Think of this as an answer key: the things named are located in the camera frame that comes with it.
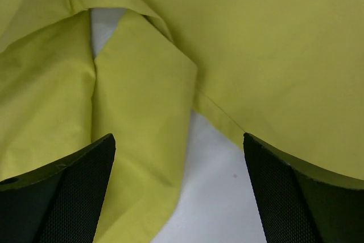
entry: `yellow cloth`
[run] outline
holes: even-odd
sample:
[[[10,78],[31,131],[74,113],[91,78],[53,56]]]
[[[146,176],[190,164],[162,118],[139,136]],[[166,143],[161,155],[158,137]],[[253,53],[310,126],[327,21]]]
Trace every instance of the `yellow cloth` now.
[[[149,242],[167,221],[192,104],[240,146],[245,130],[364,179],[364,0],[0,0],[0,7],[0,180],[114,133],[96,242]],[[129,9],[95,61],[92,7]]]

